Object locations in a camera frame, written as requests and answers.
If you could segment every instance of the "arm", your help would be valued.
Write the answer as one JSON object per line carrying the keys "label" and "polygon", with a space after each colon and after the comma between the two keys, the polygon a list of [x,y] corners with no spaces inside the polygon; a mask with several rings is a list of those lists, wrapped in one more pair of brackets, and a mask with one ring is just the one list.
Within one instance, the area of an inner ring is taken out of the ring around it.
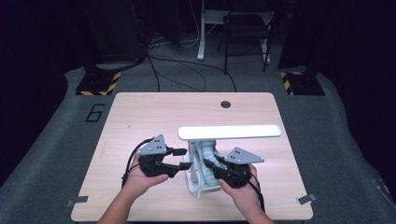
{"label": "arm", "polygon": [[[134,156],[131,167],[139,163],[139,156]],[[126,223],[129,211],[134,201],[144,194],[150,187],[158,185],[168,179],[168,175],[146,177],[137,165],[128,174],[128,180],[119,194],[99,219],[98,223]]]}
{"label": "arm", "polygon": [[[251,164],[249,166],[250,172],[254,176],[257,176],[256,167]],[[259,183],[257,183],[254,177],[250,178],[250,182],[252,182],[256,187],[259,186]],[[250,185],[245,185],[240,189],[233,189],[222,179],[219,180],[219,183],[221,185],[221,188],[233,198],[233,203],[235,203],[236,208],[238,208],[242,215],[244,215],[248,223],[274,223],[271,218],[269,218],[260,208],[259,195],[257,195],[257,192]]]}

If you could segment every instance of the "dark background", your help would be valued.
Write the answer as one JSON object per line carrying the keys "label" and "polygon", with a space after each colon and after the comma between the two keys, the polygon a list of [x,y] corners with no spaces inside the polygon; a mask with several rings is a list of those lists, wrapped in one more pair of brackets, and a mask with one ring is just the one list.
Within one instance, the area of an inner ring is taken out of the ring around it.
{"label": "dark background", "polygon": [[[81,50],[95,63],[129,61],[142,57],[140,45],[145,44],[153,31],[177,43],[179,33],[194,26],[190,24],[193,21],[188,1],[144,1],[147,19],[144,27],[148,29],[143,35],[147,39],[142,40],[142,35],[136,34],[129,10],[132,1],[100,1],[97,5],[89,0],[82,2],[1,3],[1,184],[64,98],[67,90],[64,73],[82,66]],[[198,4],[194,8],[198,8],[200,3],[193,2]],[[335,20],[332,15],[340,8],[343,13],[337,16],[342,19]],[[278,65],[279,68],[308,66],[320,53],[323,63],[319,72],[336,86],[351,134],[364,158],[384,178],[393,198],[396,192],[394,11],[395,4],[391,1],[300,0]],[[339,33],[329,38],[324,34],[332,22],[339,24]],[[329,43],[328,48],[319,47],[323,39]]]}

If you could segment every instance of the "yellow and black hazard tape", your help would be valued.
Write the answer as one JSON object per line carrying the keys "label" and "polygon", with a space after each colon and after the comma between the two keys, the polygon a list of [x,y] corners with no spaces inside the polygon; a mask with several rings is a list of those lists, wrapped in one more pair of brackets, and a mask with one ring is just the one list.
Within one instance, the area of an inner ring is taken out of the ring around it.
{"label": "yellow and black hazard tape", "polygon": [[111,92],[113,92],[114,89],[116,88],[116,85],[117,85],[117,82],[119,81],[120,76],[121,76],[121,73],[117,73],[113,77],[113,80],[111,81],[111,84],[108,87],[107,91],[76,91],[76,95],[86,95],[86,96],[110,95]]}
{"label": "yellow and black hazard tape", "polygon": [[[294,75],[302,75],[302,73],[299,73],[299,72],[291,72],[291,73],[294,74]],[[282,77],[283,84],[285,85],[285,89],[286,89],[286,92],[288,93],[288,95],[293,95],[293,91],[291,89],[287,73],[286,72],[280,72],[280,76]]]}

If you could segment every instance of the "gray carpet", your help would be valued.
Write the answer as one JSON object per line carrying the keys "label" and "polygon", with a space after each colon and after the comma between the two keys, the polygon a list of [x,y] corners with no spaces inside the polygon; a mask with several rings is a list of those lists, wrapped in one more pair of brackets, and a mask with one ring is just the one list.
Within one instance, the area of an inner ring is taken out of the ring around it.
{"label": "gray carpet", "polygon": [[[282,43],[280,35],[265,73],[260,56],[232,57],[229,73],[237,91],[271,92],[275,96],[306,190],[318,197],[312,203],[314,216],[306,223],[396,223],[396,209],[373,183],[380,176],[364,160],[351,137],[343,104],[330,80],[318,75],[326,96],[287,95],[276,69]],[[201,63],[222,69],[223,54],[216,52],[217,44],[215,38],[206,42],[205,60]],[[197,44],[180,48],[169,43],[148,53],[198,63],[197,49]],[[191,63],[152,61],[162,76],[175,81],[159,77],[160,91],[234,91],[232,80],[220,70]],[[0,189],[0,223],[73,223],[73,208],[64,205],[78,196],[115,95],[158,90],[148,60],[122,72],[109,96],[75,95],[83,69],[65,76],[69,89],[64,101]],[[102,117],[98,122],[85,122],[96,104],[103,110]]]}

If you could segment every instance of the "table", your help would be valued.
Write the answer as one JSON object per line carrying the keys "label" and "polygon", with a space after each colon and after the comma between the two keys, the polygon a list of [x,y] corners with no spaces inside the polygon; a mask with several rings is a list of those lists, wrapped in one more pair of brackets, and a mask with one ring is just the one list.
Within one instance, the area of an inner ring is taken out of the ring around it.
{"label": "table", "polygon": [[[220,103],[228,101],[229,108]],[[228,154],[235,146],[265,158],[256,163],[268,216],[275,220],[306,220],[313,216],[282,119],[271,93],[262,92],[134,92],[119,93],[110,109],[92,162],[78,196],[74,221],[96,221],[120,191],[121,176],[132,150],[143,140],[163,134],[169,147],[188,147],[177,136],[181,126],[276,124],[276,138],[218,140],[217,150]],[[178,164],[183,157],[165,157]],[[222,190],[203,192],[196,200],[188,190],[185,171],[138,198],[130,221],[244,220],[231,197]]]}
{"label": "table", "polygon": [[[269,21],[271,15],[269,13],[260,13],[264,21]],[[197,60],[203,61],[205,57],[205,44],[206,44],[206,33],[205,33],[205,25],[206,24],[223,24],[223,17],[228,15],[228,11],[226,10],[207,10],[205,7],[205,0],[201,0],[201,33],[200,33],[200,42],[198,48]],[[262,52],[267,51],[266,40],[262,41],[261,44]],[[271,59],[268,55],[267,63],[270,63]]]}

